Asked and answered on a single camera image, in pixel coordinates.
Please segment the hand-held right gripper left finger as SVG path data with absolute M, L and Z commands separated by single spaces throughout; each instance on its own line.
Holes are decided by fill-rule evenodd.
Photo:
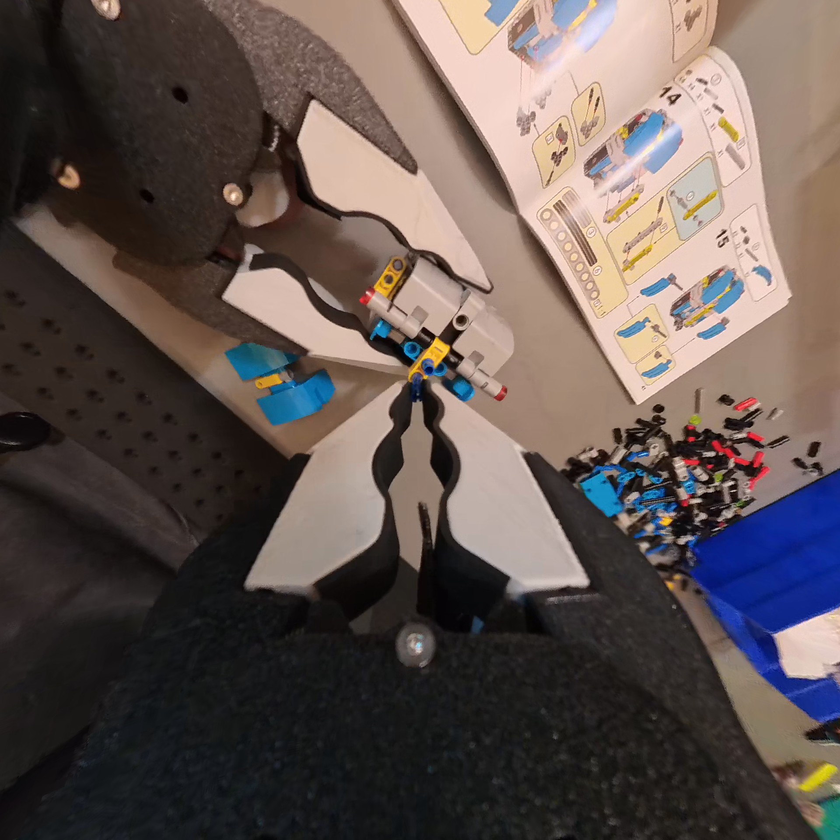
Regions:
M 400 559 L 390 487 L 404 432 L 405 386 L 394 384 L 296 456 L 297 477 L 245 589 L 333 602 L 347 618 L 382 599 Z

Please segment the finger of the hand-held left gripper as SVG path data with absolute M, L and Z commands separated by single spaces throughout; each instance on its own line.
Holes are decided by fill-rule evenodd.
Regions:
M 289 147 L 301 199 L 335 218 L 366 217 L 449 277 L 493 291 L 478 255 L 422 170 L 408 171 L 317 98 Z
M 311 359 L 406 374 L 402 356 L 372 342 L 362 321 L 325 299 L 288 257 L 247 245 L 222 299 L 294 343 Z

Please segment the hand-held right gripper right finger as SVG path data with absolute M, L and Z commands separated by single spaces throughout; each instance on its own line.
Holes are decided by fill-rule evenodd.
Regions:
M 590 577 L 526 449 L 442 385 L 428 390 L 428 428 L 449 544 L 500 573 L 506 594 L 586 590 Z

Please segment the blue fender brick assembly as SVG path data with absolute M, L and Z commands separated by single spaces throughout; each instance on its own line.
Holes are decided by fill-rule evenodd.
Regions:
M 294 353 L 239 343 L 224 355 L 239 379 L 255 387 L 257 405 L 273 426 L 318 413 L 333 399 L 335 386 L 327 371 L 295 377 L 292 366 L 299 357 Z

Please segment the blue grey toy brick model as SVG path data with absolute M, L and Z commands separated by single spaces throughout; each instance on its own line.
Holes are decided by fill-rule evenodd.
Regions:
M 462 402 L 482 393 L 505 400 L 497 374 L 514 351 L 511 328 L 483 294 L 421 256 L 394 257 L 360 298 L 371 340 L 395 345 L 408 365 Z

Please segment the pile of small brick parts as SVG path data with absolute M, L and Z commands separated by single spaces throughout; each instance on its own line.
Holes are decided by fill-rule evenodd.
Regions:
M 567 459 L 563 477 L 635 544 L 665 580 L 684 578 L 697 564 L 698 544 L 740 522 L 758 506 L 759 491 L 781 457 L 804 478 L 822 477 L 822 444 L 801 453 L 794 437 L 773 425 L 782 409 L 756 397 L 722 394 L 716 423 L 701 414 L 704 391 L 682 427 L 669 425 L 665 406 L 612 430 L 609 448 L 584 448 Z

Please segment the black perforated panel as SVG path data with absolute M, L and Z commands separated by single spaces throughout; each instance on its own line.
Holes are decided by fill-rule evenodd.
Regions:
M 200 533 L 265 541 L 288 458 L 11 224 L 2 394 Z

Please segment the open instruction booklet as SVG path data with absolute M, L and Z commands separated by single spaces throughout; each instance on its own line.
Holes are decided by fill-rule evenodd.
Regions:
M 718 2 L 395 5 L 636 404 L 787 305 Z

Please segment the blue plastic bin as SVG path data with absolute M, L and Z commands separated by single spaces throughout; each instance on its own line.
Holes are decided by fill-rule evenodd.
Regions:
M 839 716 L 839 472 L 698 544 L 692 572 L 732 642 L 811 719 Z

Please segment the person's dark clothing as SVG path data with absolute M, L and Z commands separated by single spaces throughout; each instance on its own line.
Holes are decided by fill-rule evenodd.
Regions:
M 2 456 L 1 782 L 85 729 L 198 532 L 53 434 Z

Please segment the black round knob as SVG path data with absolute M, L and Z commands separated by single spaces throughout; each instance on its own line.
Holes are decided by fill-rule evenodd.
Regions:
M 1 455 L 26 452 L 44 445 L 52 426 L 42 417 L 28 412 L 1 415 Z

